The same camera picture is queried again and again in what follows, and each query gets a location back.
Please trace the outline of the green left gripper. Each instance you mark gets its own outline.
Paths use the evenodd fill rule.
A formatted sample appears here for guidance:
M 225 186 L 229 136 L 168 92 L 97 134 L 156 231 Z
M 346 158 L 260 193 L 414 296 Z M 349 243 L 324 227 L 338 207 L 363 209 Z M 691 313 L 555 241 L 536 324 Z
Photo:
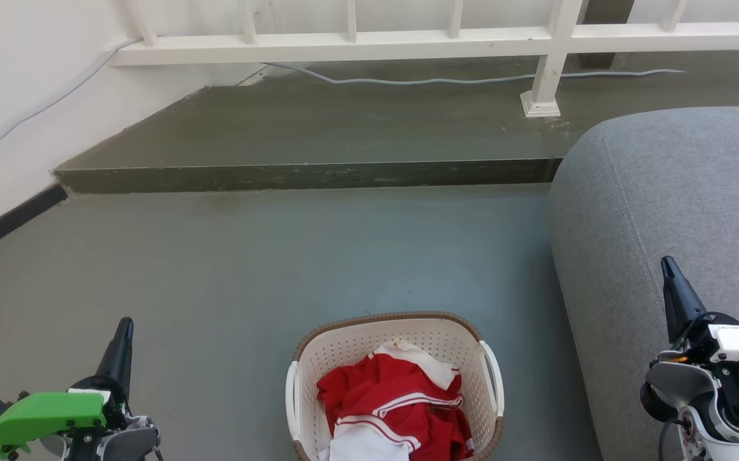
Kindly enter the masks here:
M 107 344 L 95 377 L 102 385 L 130 392 L 133 319 L 124 317 Z M 29 443 L 70 429 L 104 427 L 105 398 L 100 392 L 38 392 L 9 406 L 0 416 L 0 457 Z

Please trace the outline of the white plastic laundry basket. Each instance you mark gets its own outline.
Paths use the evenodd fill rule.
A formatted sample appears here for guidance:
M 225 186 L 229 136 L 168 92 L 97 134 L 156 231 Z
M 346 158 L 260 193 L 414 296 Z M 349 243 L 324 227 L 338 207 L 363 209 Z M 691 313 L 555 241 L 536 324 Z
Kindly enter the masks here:
M 325 407 L 317 399 L 317 381 L 393 341 L 413 344 L 459 368 L 461 409 L 470 422 L 475 449 L 470 461 L 486 461 L 495 452 L 504 432 L 505 396 L 498 361 L 481 333 L 450 312 L 391 312 L 331 322 L 300 341 L 287 371 L 284 397 L 299 461 L 319 461 L 319 452 L 331 439 Z

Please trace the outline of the grey fabric sofa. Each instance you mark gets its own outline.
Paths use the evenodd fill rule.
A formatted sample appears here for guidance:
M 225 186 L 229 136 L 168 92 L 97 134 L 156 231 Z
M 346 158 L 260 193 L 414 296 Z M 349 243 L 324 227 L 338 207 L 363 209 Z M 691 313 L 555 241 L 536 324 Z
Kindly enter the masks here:
M 739 321 L 739 107 L 589 129 L 556 171 L 548 229 L 603 461 L 657 461 L 639 391 L 669 345 L 660 259 Z

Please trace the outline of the black baseboard strip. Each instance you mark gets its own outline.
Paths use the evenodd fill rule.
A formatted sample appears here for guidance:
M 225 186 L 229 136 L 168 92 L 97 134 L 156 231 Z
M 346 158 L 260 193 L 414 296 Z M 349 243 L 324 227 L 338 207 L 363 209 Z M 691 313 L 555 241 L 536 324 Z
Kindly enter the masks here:
M 13 208 L 10 212 L 0 216 L 0 240 L 37 216 L 42 215 L 42 213 L 61 204 L 68 197 L 65 188 L 56 183 L 18 207 Z

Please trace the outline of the red and white garment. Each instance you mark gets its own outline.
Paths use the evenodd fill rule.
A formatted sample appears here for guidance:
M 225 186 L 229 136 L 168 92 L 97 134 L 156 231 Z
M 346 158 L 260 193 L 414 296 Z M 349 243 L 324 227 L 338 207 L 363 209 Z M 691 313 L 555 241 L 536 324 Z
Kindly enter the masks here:
M 457 367 L 385 343 L 317 383 L 331 435 L 318 461 L 463 461 L 475 454 Z

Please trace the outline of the white railing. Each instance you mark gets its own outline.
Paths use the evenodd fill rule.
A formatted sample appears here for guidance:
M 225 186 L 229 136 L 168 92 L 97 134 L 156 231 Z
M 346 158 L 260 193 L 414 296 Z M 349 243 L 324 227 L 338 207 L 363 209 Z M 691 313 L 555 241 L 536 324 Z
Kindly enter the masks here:
M 575 54 L 739 51 L 739 0 L 630 0 L 604 20 L 589 18 L 592 0 L 224 0 L 226 24 L 170 34 L 153 0 L 127 2 L 140 37 L 114 67 L 537 56 L 521 96 L 530 118 L 560 116 Z

